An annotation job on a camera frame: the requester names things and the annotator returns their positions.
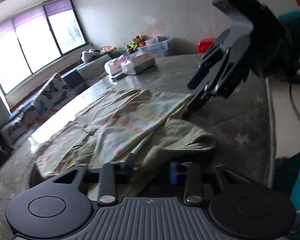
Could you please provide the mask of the pink green tissue pack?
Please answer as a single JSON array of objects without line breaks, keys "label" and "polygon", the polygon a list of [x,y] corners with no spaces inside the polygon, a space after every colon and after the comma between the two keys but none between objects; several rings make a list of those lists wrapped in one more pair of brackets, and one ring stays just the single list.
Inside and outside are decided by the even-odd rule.
[{"label": "pink green tissue pack", "polygon": [[126,59],[126,61],[123,61],[120,65],[125,75],[136,75],[155,64],[154,54],[147,52],[143,54],[136,53]]}]

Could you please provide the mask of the white plush toy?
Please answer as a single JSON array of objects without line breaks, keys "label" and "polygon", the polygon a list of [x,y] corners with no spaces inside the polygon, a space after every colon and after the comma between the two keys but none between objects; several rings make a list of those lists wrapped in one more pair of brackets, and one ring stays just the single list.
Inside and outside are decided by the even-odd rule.
[{"label": "white plush toy", "polygon": [[88,62],[91,59],[100,55],[100,51],[96,49],[90,49],[89,51],[82,51],[81,60],[83,62]]}]

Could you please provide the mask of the colourful patterned children's shirt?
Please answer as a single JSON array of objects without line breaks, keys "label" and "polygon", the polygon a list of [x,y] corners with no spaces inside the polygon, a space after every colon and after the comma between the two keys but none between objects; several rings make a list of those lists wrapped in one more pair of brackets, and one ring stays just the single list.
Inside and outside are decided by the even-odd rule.
[{"label": "colourful patterned children's shirt", "polygon": [[132,182],[120,197],[135,197],[174,157],[203,157],[216,141],[201,127],[181,119],[191,94],[145,89],[109,89],[76,114],[37,151],[36,165],[49,179],[76,164],[101,168],[135,155]]}]

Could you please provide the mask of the grey plain cushion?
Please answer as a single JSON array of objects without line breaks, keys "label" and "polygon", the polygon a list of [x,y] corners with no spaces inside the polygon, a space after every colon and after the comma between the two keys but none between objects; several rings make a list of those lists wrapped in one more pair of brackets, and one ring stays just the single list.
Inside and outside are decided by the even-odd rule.
[{"label": "grey plain cushion", "polygon": [[111,57],[109,55],[104,55],[79,67],[77,72],[84,80],[85,84],[88,87],[91,87],[108,75],[104,69],[104,65],[110,60]]}]

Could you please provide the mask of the clear storage bin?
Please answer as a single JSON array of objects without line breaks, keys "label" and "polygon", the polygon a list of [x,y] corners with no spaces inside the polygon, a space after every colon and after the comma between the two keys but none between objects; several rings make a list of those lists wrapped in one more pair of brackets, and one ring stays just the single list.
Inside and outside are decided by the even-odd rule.
[{"label": "clear storage bin", "polygon": [[173,41],[172,37],[162,38],[155,37],[145,41],[145,45],[138,49],[138,52],[147,53],[151,52],[155,57],[166,57],[173,54]]}]

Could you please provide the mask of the grey notebook under packs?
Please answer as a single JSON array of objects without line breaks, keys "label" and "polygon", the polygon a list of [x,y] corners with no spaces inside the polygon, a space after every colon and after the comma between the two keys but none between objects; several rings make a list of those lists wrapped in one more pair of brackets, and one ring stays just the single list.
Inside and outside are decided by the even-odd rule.
[{"label": "grey notebook under packs", "polygon": [[121,79],[124,76],[125,76],[125,73],[123,71],[120,71],[120,72],[118,72],[118,73],[116,73],[114,75],[110,75],[110,78],[112,80],[119,80],[119,79]]}]

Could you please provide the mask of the butterfly print cushion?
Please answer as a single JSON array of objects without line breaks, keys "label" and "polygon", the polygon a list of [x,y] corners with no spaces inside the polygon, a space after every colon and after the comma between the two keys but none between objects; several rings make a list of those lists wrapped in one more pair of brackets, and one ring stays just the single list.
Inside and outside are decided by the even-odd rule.
[{"label": "butterfly print cushion", "polygon": [[32,105],[39,116],[44,116],[53,109],[58,111],[76,95],[63,78],[55,73],[36,94]]},{"label": "butterfly print cushion", "polygon": [[46,120],[45,114],[34,106],[27,105],[13,120],[0,129],[6,144],[14,144],[22,135],[38,127]]}]

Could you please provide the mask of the colourful stuffed toys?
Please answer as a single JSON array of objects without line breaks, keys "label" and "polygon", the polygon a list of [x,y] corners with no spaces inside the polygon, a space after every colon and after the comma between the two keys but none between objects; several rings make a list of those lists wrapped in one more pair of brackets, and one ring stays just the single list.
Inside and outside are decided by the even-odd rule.
[{"label": "colourful stuffed toys", "polygon": [[146,41],[144,39],[144,36],[138,35],[132,38],[130,44],[126,45],[126,51],[127,53],[131,54],[132,52],[137,51],[140,47],[143,47],[145,45],[146,45]]}]

